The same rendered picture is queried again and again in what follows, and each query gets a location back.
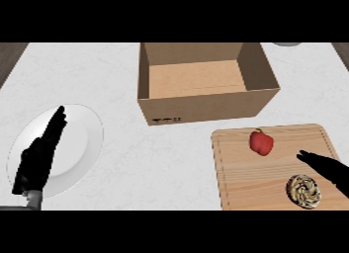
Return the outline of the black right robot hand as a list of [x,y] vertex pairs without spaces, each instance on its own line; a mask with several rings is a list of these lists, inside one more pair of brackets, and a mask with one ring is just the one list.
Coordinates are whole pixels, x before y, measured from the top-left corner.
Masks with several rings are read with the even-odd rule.
[[337,190],[349,199],[349,166],[335,159],[301,150],[295,158],[331,182]]

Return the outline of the white round plate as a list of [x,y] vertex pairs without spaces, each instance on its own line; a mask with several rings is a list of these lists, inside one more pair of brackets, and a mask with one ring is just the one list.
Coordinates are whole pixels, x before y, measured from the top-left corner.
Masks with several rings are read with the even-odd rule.
[[[57,108],[43,111],[22,128],[7,156],[6,173],[9,183],[20,162],[20,153],[32,140],[44,133],[48,120]],[[82,105],[63,105],[66,125],[57,142],[53,166],[43,196],[50,198],[65,192],[90,170],[102,148],[103,128],[96,113]]]

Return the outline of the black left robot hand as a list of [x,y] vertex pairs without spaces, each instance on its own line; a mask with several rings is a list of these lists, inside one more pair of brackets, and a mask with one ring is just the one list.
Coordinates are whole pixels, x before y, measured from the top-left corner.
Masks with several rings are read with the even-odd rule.
[[43,135],[34,139],[29,147],[20,153],[20,163],[12,188],[13,195],[43,190],[48,180],[54,151],[65,125],[63,106],[59,106]]

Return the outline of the pale wooden cutting board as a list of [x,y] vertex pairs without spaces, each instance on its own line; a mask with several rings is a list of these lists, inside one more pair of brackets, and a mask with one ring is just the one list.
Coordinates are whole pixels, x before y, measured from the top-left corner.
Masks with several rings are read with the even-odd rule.
[[250,149],[252,131],[248,127],[216,130],[211,134],[221,209],[301,211],[287,195],[289,177],[301,174],[313,179],[319,189],[315,210],[349,211],[349,199],[295,158],[304,150],[338,159],[323,127],[318,124],[263,127],[261,132],[273,139],[266,156]]

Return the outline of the brown cardboard box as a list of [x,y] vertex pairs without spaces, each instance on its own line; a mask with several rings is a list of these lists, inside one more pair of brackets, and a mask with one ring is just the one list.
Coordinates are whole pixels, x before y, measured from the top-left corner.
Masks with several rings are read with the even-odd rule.
[[281,87],[255,42],[143,42],[137,103],[150,126],[254,117]]

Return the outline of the red bell pepper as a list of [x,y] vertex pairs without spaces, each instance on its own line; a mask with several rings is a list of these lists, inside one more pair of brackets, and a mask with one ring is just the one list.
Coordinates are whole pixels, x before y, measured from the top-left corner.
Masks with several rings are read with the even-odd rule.
[[261,156],[266,156],[273,148],[273,139],[257,128],[250,134],[250,149]]

